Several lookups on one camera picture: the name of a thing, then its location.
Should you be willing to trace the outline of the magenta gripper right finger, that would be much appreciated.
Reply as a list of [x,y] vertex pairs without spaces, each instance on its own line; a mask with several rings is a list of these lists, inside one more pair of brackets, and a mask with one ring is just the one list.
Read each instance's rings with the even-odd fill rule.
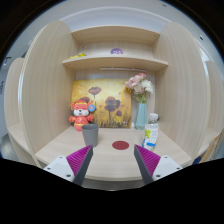
[[168,155],[159,156],[139,145],[134,146],[134,156],[145,185],[182,169]]

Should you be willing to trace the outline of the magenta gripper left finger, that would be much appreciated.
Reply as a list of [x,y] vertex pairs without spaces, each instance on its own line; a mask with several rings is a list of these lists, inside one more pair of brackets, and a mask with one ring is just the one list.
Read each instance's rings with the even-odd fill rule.
[[85,146],[67,157],[57,157],[44,170],[81,186],[92,156],[93,146]]

